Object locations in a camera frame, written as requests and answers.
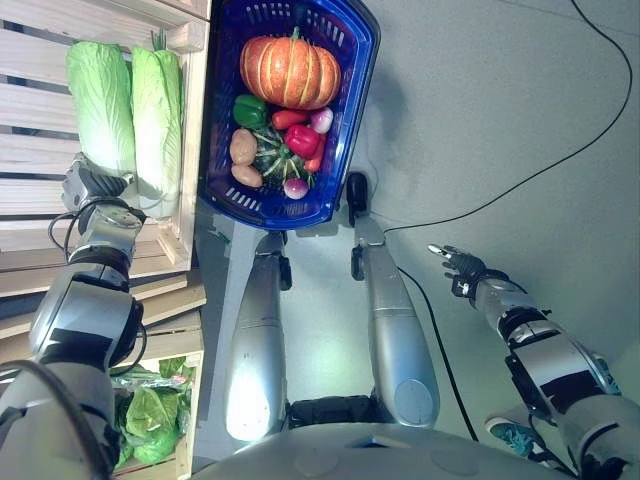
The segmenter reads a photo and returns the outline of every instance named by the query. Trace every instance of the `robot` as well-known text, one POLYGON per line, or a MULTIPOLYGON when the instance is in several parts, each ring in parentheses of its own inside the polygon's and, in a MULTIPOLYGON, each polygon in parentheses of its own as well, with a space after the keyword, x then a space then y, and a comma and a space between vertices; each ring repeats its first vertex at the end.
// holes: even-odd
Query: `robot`
MULTIPOLYGON (((142 308, 128 268, 144 215, 117 197, 122 179, 85 159, 67 172, 63 199, 82 237, 32 324, 34 362, 0 398, 3 478, 111 478, 118 457, 109 367, 133 349, 142 308)), ((432 430, 439 409, 420 322, 376 223, 366 179, 347 180, 355 248, 352 275, 369 296, 370 396, 286 402, 279 291, 291 286, 286 235, 259 243, 233 337, 226 425, 250 441, 193 478, 562 479, 565 473, 432 430)), ((640 476, 640 407, 607 379, 602 364, 539 310, 505 273, 454 247, 430 246, 453 269, 466 298, 504 340, 506 359, 532 415, 558 427, 579 478, 640 476)))

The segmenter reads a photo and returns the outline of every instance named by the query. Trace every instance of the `red pepper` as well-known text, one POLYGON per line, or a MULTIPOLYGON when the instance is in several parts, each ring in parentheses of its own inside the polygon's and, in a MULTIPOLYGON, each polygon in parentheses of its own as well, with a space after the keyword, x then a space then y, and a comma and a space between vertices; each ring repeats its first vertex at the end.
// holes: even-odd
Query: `red pepper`
POLYGON ((276 130, 286 130, 292 125, 299 125, 311 116, 311 112, 305 110, 280 110, 271 117, 271 123, 276 130))
POLYGON ((324 146, 327 142, 327 136, 321 135, 320 142, 318 142, 318 148, 316 148, 313 157, 304 162, 304 169, 309 173, 316 173, 320 170, 320 165, 322 164, 322 157, 324 156, 324 146))
POLYGON ((320 134, 304 125, 293 125, 287 130, 284 143, 296 155, 310 159, 316 153, 318 143, 320 143, 320 134))

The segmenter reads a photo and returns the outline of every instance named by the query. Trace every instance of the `green bell pepper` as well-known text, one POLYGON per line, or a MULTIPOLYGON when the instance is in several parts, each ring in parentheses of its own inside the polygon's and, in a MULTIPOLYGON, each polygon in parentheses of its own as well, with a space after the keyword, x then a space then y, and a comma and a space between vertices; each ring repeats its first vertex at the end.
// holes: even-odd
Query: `green bell pepper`
POLYGON ((253 95, 238 95, 233 105, 233 119, 241 127, 256 130, 267 125, 267 105, 253 95))

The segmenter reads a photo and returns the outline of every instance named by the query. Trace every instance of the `pumpkin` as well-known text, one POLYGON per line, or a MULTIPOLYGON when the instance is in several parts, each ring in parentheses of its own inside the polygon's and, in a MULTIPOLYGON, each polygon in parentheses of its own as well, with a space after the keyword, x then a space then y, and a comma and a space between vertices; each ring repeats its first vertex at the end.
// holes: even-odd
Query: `pumpkin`
POLYGON ((340 88, 340 65, 322 47, 298 38, 254 37, 240 55, 240 75, 256 97, 285 108, 316 110, 340 88))

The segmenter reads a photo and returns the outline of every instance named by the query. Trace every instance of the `plastic basket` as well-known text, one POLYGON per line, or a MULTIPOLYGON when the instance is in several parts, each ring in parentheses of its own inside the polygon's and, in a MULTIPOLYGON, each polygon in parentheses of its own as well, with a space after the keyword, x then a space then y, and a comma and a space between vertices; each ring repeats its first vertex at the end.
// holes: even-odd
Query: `plastic basket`
POLYGON ((331 219, 349 167, 380 43, 373 15, 357 0, 227 0, 219 5, 212 33, 205 100, 200 196, 223 214, 266 230, 293 230, 331 219), (245 42, 258 35, 290 35, 329 50, 340 63, 340 92, 331 103, 334 122, 316 184, 301 200, 268 187, 252 189, 230 174, 229 143, 238 128, 235 97, 248 93, 239 72, 245 42))

